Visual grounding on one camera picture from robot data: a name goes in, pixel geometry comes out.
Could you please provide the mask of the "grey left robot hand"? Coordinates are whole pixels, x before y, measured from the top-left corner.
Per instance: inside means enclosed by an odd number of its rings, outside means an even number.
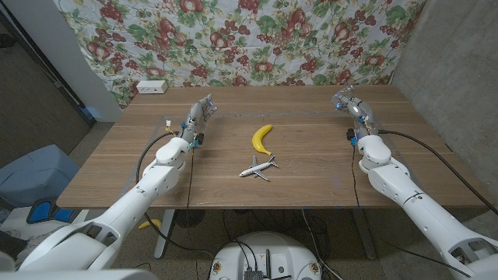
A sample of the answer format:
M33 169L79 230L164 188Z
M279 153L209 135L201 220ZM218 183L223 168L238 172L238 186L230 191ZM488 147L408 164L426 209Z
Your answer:
M179 134L179 138L192 143L195 137L203 132L209 118L216 111L217 107L212 102L212 94L208 94L194 103L187 115L185 125Z

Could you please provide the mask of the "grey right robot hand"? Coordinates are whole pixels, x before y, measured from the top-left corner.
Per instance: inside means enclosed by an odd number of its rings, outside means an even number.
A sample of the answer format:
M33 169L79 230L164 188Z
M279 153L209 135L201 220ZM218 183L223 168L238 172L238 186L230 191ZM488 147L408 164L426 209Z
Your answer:
M374 124L374 113L370 105L354 96L336 93L336 110L342 111L352 117L354 132L357 138L376 135L378 130Z

